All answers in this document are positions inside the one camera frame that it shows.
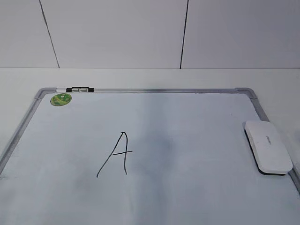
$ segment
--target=green sticker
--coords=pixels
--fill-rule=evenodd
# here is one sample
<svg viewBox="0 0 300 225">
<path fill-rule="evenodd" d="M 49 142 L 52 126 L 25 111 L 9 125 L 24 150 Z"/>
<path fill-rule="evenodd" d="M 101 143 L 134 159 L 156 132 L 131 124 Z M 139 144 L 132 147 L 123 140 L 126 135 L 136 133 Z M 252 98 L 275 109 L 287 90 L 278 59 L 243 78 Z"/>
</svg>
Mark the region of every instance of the green sticker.
<svg viewBox="0 0 300 225">
<path fill-rule="evenodd" d="M 58 94 L 58 95 L 54 95 L 51 98 L 50 103 L 53 106 L 63 106 L 63 105 L 68 104 L 71 100 L 72 100 L 71 95 L 69 95 L 67 93 L 61 93 L 61 94 Z"/>
</svg>

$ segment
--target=whiteboard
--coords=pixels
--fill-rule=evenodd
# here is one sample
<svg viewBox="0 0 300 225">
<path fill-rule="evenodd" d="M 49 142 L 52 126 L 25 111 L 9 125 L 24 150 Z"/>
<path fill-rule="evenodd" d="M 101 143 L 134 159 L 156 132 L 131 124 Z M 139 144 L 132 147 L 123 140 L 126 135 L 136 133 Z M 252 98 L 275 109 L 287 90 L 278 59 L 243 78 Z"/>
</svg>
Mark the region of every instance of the whiteboard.
<svg viewBox="0 0 300 225">
<path fill-rule="evenodd" d="M 299 223 L 291 177 L 257 170 L 243 122 L 259 116 L 247 95 L 70 93 L 57 107 L 55 94 L 40 100 L 0 176 L 0 224 Z M 119 154 L 96 177 L 119 138 L 127 175 Z"/>
</svg>

